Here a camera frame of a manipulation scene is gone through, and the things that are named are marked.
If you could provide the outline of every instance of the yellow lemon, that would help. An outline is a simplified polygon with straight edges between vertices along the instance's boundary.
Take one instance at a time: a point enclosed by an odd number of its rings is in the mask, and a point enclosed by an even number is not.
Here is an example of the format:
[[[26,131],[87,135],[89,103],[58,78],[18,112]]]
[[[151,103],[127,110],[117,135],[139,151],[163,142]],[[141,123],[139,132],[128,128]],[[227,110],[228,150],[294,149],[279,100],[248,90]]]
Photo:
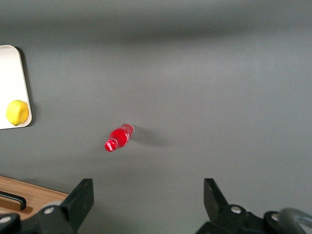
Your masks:
[[[28,105],[21,100],[14,100],[10,102],[6,108],[6,118],[15,126],[24,123],[27,120],[28,115]]]

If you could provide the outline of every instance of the gray surface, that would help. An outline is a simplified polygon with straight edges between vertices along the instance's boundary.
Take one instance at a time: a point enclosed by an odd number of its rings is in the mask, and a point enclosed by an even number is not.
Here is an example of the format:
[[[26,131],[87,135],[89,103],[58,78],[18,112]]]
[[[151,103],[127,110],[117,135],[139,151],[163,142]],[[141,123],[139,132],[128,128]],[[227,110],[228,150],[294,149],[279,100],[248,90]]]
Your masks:
[[[129,2],[1,2],[34,115],[0,131],[1,174],[93,178],[81,234],[192,234],[205,177],[256,215],[311,213],[312,2]],[[125,122],[133,140],[105,152]]]

